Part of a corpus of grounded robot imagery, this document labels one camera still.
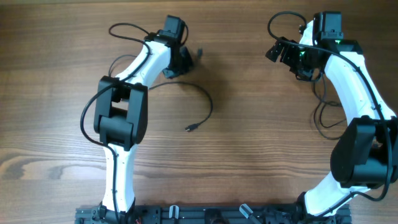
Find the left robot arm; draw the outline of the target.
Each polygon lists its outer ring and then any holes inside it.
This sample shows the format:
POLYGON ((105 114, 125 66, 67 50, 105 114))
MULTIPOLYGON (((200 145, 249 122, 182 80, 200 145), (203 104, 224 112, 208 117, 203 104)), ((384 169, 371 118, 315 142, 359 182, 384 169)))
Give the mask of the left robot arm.
POLYGON ((184 46, 188 27, 167 16, 163 29, 149 33, 136 60, 115 77, 98 83, 94 130, 106 155, 106 193, 101 203, 104 220, 126 223, 134 208, 134 153, 148 123, 148 91, 160 73, 168 79, 187 73, 193 60, 184 46))

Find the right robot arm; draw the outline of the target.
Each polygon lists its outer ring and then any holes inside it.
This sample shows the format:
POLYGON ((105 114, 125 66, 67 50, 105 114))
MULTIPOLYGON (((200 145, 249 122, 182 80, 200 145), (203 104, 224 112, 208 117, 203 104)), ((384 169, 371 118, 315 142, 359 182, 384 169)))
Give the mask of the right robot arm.
POLYGON ((371 80, 359 43, 345 39, 340 12, 316 13, 299 32, 299 42, 276 37, 266 57, 288 65, 300 81, 331 81, 345 112, 329 174, 300 198, 305 219, 326 220, 357 196, 386 197, 397 180, 397 116, 371 80))

